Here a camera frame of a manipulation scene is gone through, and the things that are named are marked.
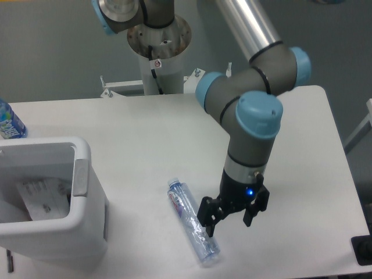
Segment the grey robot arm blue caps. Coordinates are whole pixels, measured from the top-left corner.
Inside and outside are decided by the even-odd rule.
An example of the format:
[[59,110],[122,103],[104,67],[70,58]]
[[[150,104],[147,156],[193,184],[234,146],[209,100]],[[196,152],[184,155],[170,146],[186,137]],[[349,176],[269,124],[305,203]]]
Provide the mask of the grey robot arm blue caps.
[[[127,32],[132,50],[144,59],[142,81],[147,95],[181,93],[183,76],[171,65],[189,45],[188,24],[173,1],[93,1],[108,34]],[[310,78],[306,52],[285,46],[259,1],[217,1],[248,61],[234,76],[211,72],[198,82],[195,96],[230,137],[217,198],[204,197],[197,217],[212,236],[216,224],[244,211],[244,223],[267,208],[263,174],[280,130],[282,93]]]

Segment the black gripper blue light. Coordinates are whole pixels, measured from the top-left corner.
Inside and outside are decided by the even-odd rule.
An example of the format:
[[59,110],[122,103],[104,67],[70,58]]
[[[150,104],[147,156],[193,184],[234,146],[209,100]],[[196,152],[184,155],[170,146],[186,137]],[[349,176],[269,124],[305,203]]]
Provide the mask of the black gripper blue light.
[[220,220],[244,209],[246,210],[243,221],[250,227],[253,218],[267,209],[270,192],[263,182],[264,177],[261,173],[253,175],[253,183],[241,183],[223,170],[218,197],[215,199],[203,197],[197,213],[197,218],[207,235],[210,238],[213,236],[215,226]]

